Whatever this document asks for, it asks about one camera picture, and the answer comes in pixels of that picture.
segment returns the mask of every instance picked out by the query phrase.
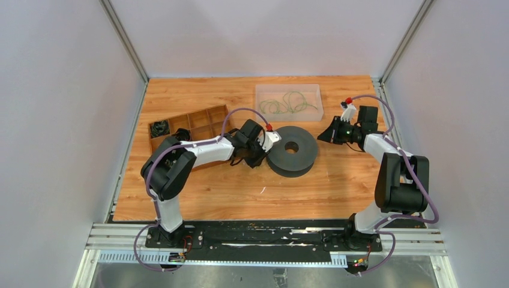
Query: coiled green wire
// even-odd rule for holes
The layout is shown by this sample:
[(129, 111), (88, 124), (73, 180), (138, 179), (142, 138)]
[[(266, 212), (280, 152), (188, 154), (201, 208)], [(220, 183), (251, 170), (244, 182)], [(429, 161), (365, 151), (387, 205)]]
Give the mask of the coiled green wire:
[[(302, 102), (300, 102), (300, 104), (297, 104), (295, 107), (292, 107), (290, 102), (292, 95), (300, 95), (300, 99), (302, 99)], [(285, 95), (283, 95), (282, 103), (273, 99), (264, 100), (260, 102), (260, 111), (263, 114), (285, 114), (285, 113), (293, 114), (298, 113), (300, 111), (304, 111), (308, 107), (313, 107), (316, 109), (316, 111), (318, 111), (318, 108), (316, 108), (316, 106), (309, 104), (306, 101), (306, 97), (302, 93), (297, 91), (288, 92)]]

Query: wooden organizer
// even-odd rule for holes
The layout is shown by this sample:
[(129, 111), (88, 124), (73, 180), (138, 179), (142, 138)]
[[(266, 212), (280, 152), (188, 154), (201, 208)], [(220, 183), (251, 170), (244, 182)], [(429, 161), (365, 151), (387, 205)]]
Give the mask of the wooden organizer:
[[(223, 128), (223, 121), (228, 115), (228, 108), (226, 105), (218, 105), (204, 110), (198, 110), (188, 114), (182, 114), (168, 119), (155, 121), (148, 124), (148, 137), (150, 141), (151, 151), (154, 152), (161, 144), (164, 138), (168, 137), (177, 131), (179, 128), (188, 129), (191, 131), (191, 140), (206, 140), (221, 134)], [(166, 121), (169, 129), (161, 136), (152, 138), (152, 126), (155, 123)], [(226, 123), (226, 132), (232, 129), (230, 119)]]

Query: spool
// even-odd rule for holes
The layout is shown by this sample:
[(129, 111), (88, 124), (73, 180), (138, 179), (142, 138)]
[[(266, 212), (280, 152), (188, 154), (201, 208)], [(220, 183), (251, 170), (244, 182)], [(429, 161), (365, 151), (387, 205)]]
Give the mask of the spool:
[(281, 127), (276, 132), (281, 141), (274, 144), (267, 155), (269, 167), (288, 178), (302, 176), (311, 170), (318, 155), (313, 135), (296, 126)]

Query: gray floor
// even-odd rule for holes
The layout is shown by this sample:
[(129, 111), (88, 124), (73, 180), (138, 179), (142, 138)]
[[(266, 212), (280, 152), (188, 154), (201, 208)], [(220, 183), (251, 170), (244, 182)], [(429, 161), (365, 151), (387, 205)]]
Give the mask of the gray floor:
[[(375, 265), (382, 256), (370, 256)], [(152, 272), (137, 264), (100, 263), (92, 287), (303, 288), (438, 287), (426, 256), (393, 256), (377, 271), (357, 278), (335, 268), (266, 268), (184, 266), (175, 272)]]

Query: spool hole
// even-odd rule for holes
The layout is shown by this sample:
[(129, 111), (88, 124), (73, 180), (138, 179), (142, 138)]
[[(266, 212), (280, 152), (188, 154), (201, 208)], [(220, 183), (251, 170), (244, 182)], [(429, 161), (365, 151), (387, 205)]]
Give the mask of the spool hole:
[(297, 153), (297, 151), (299, 151), (299, 145), (297, 145), (297, 143), (295, 142), (290, 141), (287, 144), (285, 144), (285, 150), (290, 154), (295, 154)]

